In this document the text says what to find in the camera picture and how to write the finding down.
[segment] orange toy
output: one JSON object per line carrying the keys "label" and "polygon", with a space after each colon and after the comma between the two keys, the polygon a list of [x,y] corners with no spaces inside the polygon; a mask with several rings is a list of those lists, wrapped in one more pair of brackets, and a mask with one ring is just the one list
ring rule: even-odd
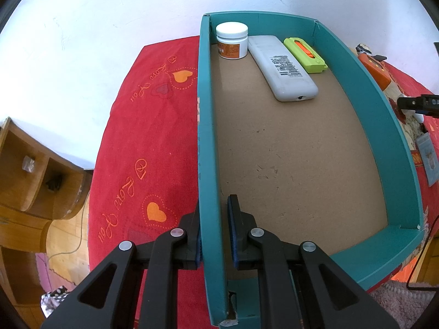
{"label": "orange toy", "polygon": [[358,59],[369,71],[372,78],[375,79],[381,90],[386,89],[390,84],[391,79],[389,73],[383,68],[381,63],[371,56],[368,56],[366,53],[360,53]]}

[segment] white remote control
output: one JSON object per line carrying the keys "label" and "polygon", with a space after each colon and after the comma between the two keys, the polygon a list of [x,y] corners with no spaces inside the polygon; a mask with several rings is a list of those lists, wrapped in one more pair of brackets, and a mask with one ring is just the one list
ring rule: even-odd
{"label": "white remote control", "polygon": [[249,51],[279,101],[314,98],[319,89],[276,36],[250,36]]}

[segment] heart pattern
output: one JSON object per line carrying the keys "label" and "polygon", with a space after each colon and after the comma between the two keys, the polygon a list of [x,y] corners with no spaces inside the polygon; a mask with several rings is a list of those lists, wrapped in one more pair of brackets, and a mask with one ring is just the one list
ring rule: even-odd
{"label": "heart pattern", "polygon": [[198,70],[192,67],[182,67],[166,71],[173,90],[187,90],[197,85]]}
{"label": "heart pattern", "polygon": [[162,99],[169,99],[172,98],[174,92],[172,90],[172,87],[168,83],[164,83],[152,89],[151,95],[159,96],[159,98]]}
{"label": "heart pattern", "polygon": [[165,212],[160,210],[159,205],[154,202],[148,204],[148,207],[146,208],[146,215],[148,216],[148,220],[161,223],[165,222],[167,219]]}
{"label": "heart pattern", "polygon": [[187,78],[192,76],[193,72],[190,70],[180,70],[179,72],[172,73],[177,83],[184,83]]}
{"label": "heart pattern", "polygon": [[157,230],[157,235],[178,225],[175,212],[168,208],[161,196],[157,194],[149,194],[143,199],[141,214],[145,225]]}

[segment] white jar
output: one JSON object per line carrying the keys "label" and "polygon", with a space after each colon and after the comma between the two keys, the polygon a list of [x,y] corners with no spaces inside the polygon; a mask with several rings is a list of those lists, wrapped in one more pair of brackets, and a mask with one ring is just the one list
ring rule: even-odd
{"label": "white jar", "polygon": [[218,53],[225,59],[240,59],[247,55],[249,28],[241,22],[224,22],[216,26]]}

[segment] wooden shelf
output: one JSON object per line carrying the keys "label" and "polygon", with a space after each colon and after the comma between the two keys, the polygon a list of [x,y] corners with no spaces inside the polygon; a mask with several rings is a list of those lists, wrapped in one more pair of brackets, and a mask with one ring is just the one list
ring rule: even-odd
{"label": "wooden shelf", "polygon": [[[47,182],[62,176],[59,190],[50,190]],[[49,159],[42,184],[28,213],[49,219],[62,219],[75,205],[84,179],[84,172],[75,172],[69,167]]]}
{"label": "wooden shelf", "polygon": [[[26,156],[35,160],[32,173],[21,168]],[[47,183],[58,176],[61,177],[60,188],[51,190]],[[10,119],[3,125],[0,130],[0,206],[48,220],[68,219],[81,209],[90,185],[91,175],[84,169],[38,143]]]}
{"label": "wooden shelf", "polygon": [[[0,204],[15,210],[25,210],[41,184],[48,157],[7,129],[1,130],[0,140]],[[25,156],[35,160],[35,169],[21,169]]]}
{"label": "wooden shelf", "polygon": [[35,305],[45,292],[40,285],[35,254],[0,247],[2,287],[14,305]]}

